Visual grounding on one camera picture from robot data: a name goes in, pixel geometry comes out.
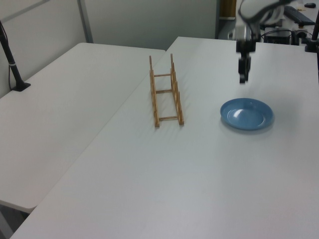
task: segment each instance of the plate rim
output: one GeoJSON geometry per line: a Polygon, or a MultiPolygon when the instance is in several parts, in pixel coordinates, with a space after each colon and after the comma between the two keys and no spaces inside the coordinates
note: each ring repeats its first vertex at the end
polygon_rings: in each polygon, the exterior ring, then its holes
{"type": "Polygon", "coordinates": [[[273,110],[271,109],[271,107],[269,105],[267,105],[266,103],[260,101],[260,100],[257,100],[257,99],[253,99],[253,98],[235,98],[235,99],[231,99],[229,101],[226,101],[225,103],[223,103],[223,105],[220,107],[220,115],[221,115],[221,118],[222,120],[228,124],[229,126],[233,127],[233,128],[237,128],[237,129],[241,129],[241,130],[258,130],[258,129],[263,129],[263,128],[266,128],[268,126],[270,126],[273,122],[274,122],[274,112],[273,110]],[[223,109],[226,107],[226,105],[229,105],[229,103],[232,103],[232,102],[235,102],[235,101],[238,101],[238,100],[249,100],[249,101],[254,101],[254,102],[259,102],[263,105],[265,105],[267,108],[269,108],[270,112],[271,112],[271,119],[266,122],[265,124],[263,124],[262,126],[257,126],[257,127],[240,127],[238,126],[237,124],[232,124],[230,121],[228,121],[227,119],[224,118],[223,114],[222,114],[222,111],[223,109]]]}

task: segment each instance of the wooden rod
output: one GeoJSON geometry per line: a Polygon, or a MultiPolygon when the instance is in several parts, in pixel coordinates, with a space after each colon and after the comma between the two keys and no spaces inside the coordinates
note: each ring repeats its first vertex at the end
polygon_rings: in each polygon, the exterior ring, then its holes
{"type": "Polygon", "coordinates": [[[150,71],[150,85],[151,85],[151,93],[153,93],[153,88],[152,88],[152,71],[150,71]]]}
{"type": "Polygon", "coordinates": [[[174,78],[174,82],[177,82],[177,79],[176,79],[176,72],[173,71],[173,78],[174,78]]]}
{"type": "Polygon", "coordinates": [[[162,93],[168,93],[168,92],[171,92],[171,89],[170,89],[170,90],[160,90],[160,91],[156,91],[156,94],[162,94],[162,93]]]}
{"type": "Polygon", "coordinates": [[[173,78],[173,87],[172,87],[172,92],[174,93],[176,91],[176,85],[175,85],[175,81],[174,81],[174,78],[173,78]]]}
{"type": "Polygon", "coordinates": [[[155,127],[160,126],[160,120],[159,120],[159,110],[158,110],[158,101],[156,97],[156,88],[155,88],[155,78],[154,78],[154,71],[152,71],[152,80],[153,80],[153,90],[154,90],[154,103],[155,103],[155,109],[156,111],[154,112],[154,121],[155,121],[155,127]]]}
{"type": "Polygon", "coordinates": [[[161,77],[161,76],[170,76],[170,74],[154,75],[154,77],[161,77]]]}
{"type": "Polygon", "coordinates": [[[152,57],[150,56],[150,69],[152,70],[153,69],[153,66],[152,66],[152,57]]]}
{"type": "Polygon", "coordinates": [[[173,90],[173,70],[170,69],[170,88],[173,90]]]}
{"type": "Polygon", "coordinates": [[[156,113],[156,105],[155,105],[155,101],[154,101],[154,95],[152,95],[152,106],[153,106],[153,114],[155,116],[156,113]]]}
{"type": "Polygon", "coordinates": [[[177,81],[174,82],[174,90],[175,90],[175,94],[178,92],[178,84],[177,81]]]}
{"type": "Polygon", "coordinates": [[[178,119],[178,123],[179,123],[179,114],[178,114],[177,98],[176,98],[176,96],[174,95],[174,92],[173,92],[173,99],[174,99],[175,110],[176,110],[177,119],[178,119]]]}
{"type": "Polygon", "coordinates": [[[163,121],[163,120],[170,120],[170,119],[171,120],[175,120],[175,119],[177,119],[177,116],[162,117],[159,120],[163,121]]]}
{"type": "Polygon", "coordinates": [[[154,72],[153,72],[153,70],[150,70],[150,80],[151,80],[151,86],[152,85],[154,85],[154,81],[153,81],[153,74],[154,74],[154,72]]]}
{"type": "Polygon", "coordinates": [[[177,80],[176,80],[176,77],[174,77],[174,72],[175,72],[175,71],[172,71],[172,73],[171,73],[171,74],[172,74],[171,77],[172,77],[172,82],[173,82],[173,84],[175,83],[175,81],[177,81],[177,80]]]}
{"type": "Polygon", "coordinates": [[[183,117],[183,111],[181,109],[181,104],[180,104],[180,93],[178,91],[177,93],[177,107],[178,107],[178,123],[179,125],[183,125],[184,124],[184,117],[183,117]]]}
{"type": "Polygon", "coordinates": [[[174,63],[174,62],[173,62],[173,54],[171,54],[171,55],[170,55],[170,64],[171,64],[171,66],[173,66],[173,63],[174,63]]]}

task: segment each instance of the black stand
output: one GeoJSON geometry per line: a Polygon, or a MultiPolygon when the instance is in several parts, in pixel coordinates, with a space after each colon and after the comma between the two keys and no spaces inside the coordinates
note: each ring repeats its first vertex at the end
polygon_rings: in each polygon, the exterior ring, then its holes
{"type": "Polygon", "coordinates": [[[313,53],[317,52],[318,33],[319,33],[319,11],[318,11],[318,14],[317,14],[317,19],[316,19],[313,35],[312,35],[311,39],[307,38],[307,46],[305,46],[305,51],[306,52],[313,52],[313,53]]]}
{"type": "Polygon", "coordinates": [[[9,43],[8,40],[6,38],[6,35],[4,33],[3,30],[3,26],[2,23],[0,22],[0,42],[2,45],[2,48],[4,50],[5,56],[8,60],[9,66],[12,70],[12,73],[14,75],[15,81],[16,81],[16,85],[15,87],[12,89],[13,91],[23,91],[24,89],[28,88],[31,84],[29,83],[25,83],[20,76],[20,73],[18,71],[18,68],[15,64],[14,58],[12,56],[11,50],[9,48],[9,43]]]}

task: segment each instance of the white wall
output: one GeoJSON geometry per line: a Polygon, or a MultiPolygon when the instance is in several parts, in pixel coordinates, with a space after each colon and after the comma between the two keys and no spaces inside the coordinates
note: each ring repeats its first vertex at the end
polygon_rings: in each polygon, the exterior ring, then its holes
{"type": "Polygon", "coordinates": [[[84,2],[94,43],[167,50],[178,36],[215,38],[219,0],[84,2]]]}
{"type": "MultiPolygon", "coordinates": [[[[85,42],[77,0],[50,0],[3,26],[23,80],[76,44],[85,42]]],[[[1,47],[0,97],[9,92],[7,68],[8,62],[1,47]]]]}

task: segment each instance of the white table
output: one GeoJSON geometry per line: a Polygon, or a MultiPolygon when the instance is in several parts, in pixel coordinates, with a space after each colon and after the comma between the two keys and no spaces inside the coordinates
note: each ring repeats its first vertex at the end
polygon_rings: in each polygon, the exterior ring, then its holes
{"type": "Polygon", "coordinates": [[[317,56],[257,44],[240,85],[234,41],[178,38],[156,74],[170,53],[185,125],[154,128],[146,77],[12,239],[319,237],[317,56]],[[274,124],[225,125],[219,109],[237,97],[267,103],[274,124]]]}
{"type": "Polygon", "coordinates": [[[163,54],[81,43],[0,99],[0,204],[31,212],[163,54]]]}

